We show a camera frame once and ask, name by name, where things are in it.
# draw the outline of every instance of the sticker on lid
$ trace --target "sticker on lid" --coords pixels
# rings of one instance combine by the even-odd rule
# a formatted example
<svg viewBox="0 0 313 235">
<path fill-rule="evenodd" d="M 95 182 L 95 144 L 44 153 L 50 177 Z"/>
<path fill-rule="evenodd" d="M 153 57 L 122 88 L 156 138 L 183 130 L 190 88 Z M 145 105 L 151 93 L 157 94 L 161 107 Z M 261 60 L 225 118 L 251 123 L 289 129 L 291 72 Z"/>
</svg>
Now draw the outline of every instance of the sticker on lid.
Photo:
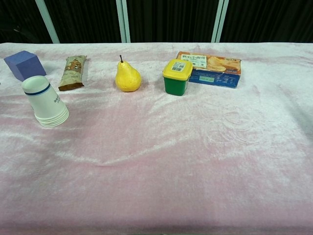
<svg viewBox="0 0 313 235">
<path fill-rule="evenodd" d="M 186 66 L 186 63 L 184 62 L 175 62 L 172 67 L 172 70 L 180 72 L 184 70 L 185 66 Z"/>
<path fill-rule="evenodd" d="M 181 59 L 190 61 L 194 67 L 206 68 L 206 56 L 205 55 L 182 54 Z"/>
</svg>

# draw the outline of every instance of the white paper cup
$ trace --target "white paper cup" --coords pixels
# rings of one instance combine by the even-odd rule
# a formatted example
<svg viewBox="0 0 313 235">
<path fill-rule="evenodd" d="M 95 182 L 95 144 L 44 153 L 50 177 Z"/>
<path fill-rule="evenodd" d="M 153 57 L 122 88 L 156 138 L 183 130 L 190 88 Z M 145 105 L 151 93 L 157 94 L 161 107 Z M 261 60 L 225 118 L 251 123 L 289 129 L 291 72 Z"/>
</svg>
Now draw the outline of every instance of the white paper cup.
<svg viewBox="0 0 313 235">
<path fill-rule="evenodd" d="M 24 80 L 22 88 L 42 126 L 54 127 L 66 121 L 68 109 L 44 76 Z"/>
</svg>

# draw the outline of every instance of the plastic container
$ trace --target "plastic container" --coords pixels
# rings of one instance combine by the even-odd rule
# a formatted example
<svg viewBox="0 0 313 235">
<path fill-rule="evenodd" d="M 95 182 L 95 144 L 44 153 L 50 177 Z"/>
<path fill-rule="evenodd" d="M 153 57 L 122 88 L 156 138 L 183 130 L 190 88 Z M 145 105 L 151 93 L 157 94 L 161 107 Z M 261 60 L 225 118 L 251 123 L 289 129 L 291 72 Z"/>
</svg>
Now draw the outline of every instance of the plastic container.
<svg viewBox="0 0 313 235">
<path fill-rule="evenodd" d="M 165 91 L 168 94 L 183 95 L 192 72 L 192 63 L 185 60 L 171 60 L 163 70 Z"/>
</svg>

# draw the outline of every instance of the pear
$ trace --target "pear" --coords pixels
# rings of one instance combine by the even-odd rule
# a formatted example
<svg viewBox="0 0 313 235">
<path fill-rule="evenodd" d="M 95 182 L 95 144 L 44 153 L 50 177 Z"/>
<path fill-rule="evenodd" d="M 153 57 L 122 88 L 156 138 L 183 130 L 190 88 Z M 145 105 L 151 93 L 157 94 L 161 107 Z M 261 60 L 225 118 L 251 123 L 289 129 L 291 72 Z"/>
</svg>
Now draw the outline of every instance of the pear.
<svg viewBox="0 0 313 235">
<path fill-rule="evenodd" d="M 117 65 L 117 74 L 115 77 L 116 86 L 124 92 L 134 92 L 141 84 L 140 73 L 135 70 L 128 62 L 121 61 Z"/>
</svg>

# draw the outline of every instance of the purple foam block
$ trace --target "purple foam block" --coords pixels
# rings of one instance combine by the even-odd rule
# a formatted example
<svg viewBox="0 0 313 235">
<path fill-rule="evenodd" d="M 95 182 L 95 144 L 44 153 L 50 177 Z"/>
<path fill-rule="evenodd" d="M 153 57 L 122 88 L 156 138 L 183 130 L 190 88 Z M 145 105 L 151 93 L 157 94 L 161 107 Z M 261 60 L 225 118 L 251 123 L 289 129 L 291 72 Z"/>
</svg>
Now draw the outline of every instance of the purple foam block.
<svg viewBox="0 0 313 235">
<path fill-rule="evenodd" d="M 14 76 L 22 82 L 32 76 L 46 75 L 37 55 L 26 50 L 6 57 L 4 61 L 9 66 Z"/>
</svg>

